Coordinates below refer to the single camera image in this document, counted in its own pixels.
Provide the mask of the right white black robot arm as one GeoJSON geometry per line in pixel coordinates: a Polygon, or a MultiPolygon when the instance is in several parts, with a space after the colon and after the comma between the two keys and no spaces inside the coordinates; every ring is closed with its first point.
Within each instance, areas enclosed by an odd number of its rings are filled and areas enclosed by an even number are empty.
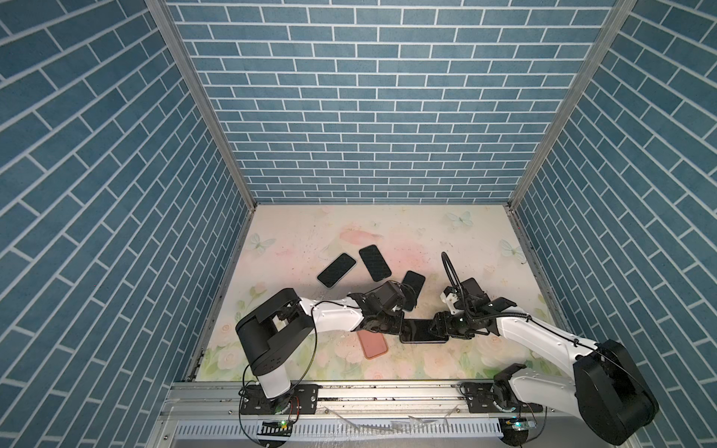
{"type": "Polygon", "coordinates": [[[623,444],[657,416],[657,398],[621,343],[580,338],[506,298],[491,300],[472,278],[446,287],[441,300],[448,309],[431,321],[435,335],[463,340],[502,337],[558,368],[557,375],[547,375],[514,363],[496,374],[492,396],[505,412],[528,404],[552,408],[581,419],[613,445],[623,444]]]}

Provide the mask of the black phone case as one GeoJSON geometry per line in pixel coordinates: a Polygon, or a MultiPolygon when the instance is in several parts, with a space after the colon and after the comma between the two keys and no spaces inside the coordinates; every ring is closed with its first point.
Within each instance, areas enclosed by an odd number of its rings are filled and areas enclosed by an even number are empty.
{"type": "Polygon", "coordinates": [[[431,329],[430,319],[405,319],[401,323],[399,340],[404,345],[420,345],[421,343],[446,343],[447,335],[441,335],[431,329]]]}
{"type": "Polygon", "coordinates": [[[392,276],[392,270],[377,245],[366,246],[358,253],[373,281],[379,282],[392,276]]]}

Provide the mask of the black phone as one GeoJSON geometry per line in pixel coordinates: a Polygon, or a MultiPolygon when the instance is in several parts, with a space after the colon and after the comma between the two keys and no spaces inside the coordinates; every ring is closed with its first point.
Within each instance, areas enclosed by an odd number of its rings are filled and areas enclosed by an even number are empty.
{"type": "Polygon", "coordinates": [[[411,312],[418,304],[418,297],[425,285],[426,278],[422,274],[414,271],[408,271],[403,280],[401,280],[401,291],[404,295],[403,310],[411,312]]]}

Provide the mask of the black phone screen up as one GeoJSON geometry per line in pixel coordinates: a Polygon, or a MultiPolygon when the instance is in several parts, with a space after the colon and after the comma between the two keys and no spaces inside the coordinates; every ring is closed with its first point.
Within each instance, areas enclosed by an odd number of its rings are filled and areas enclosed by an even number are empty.
{"type": "Polygon", "coordinates": [[[353,257],[347,253],[342,253],[317,276],[317,280],[327,289],[332,289],[356,264],[357,262],[353,257]]]}

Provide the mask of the pink phone case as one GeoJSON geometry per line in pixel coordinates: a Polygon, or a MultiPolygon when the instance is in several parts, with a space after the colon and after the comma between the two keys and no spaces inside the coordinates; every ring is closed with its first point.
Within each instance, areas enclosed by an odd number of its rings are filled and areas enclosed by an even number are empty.
{"type": "Polygon", "coordinates": [[[357,335],[366,360],[372,360],[388,352],[388,344],[383,334],[359,330],[357,335]]]}

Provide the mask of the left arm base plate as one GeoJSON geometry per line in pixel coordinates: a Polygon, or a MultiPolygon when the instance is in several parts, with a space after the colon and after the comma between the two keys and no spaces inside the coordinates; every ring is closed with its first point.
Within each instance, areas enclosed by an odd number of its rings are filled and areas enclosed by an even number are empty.
{"type": "Polygon", "coordinates": [[[316,384],[298,385],[293,392],[288,392],[274,399],[268,399],[258,384],[246,387],[242,399],[241,414],[249,416],[274,416],[288,414],[304,416],[315,414],[319,400],[319,386],[316,384]]]}

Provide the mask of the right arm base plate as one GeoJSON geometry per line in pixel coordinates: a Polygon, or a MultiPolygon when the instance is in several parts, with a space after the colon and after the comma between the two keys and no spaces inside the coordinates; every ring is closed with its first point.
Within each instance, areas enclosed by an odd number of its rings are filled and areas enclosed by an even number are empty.
{"type": "Polygon", "coordinates": [[[495,386],[493,382],[464,382],[457,387],[470,414],[524,414],[529,416],[543,411],[537,403],[519,401],[506,386],[495,386]]]}

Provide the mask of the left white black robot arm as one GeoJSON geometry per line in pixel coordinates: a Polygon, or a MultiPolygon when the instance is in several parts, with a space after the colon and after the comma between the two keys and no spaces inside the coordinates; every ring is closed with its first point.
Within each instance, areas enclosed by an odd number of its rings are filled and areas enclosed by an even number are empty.
{"type": "Polygon", "coordinates": [[[417,297],[413,287],[396,281],[334,301],[282,289],[242,317],[235,332],[264,397],[276,399],[293,389],[285,363],[309,335],[357,330],[397,335],[417,297]]]}

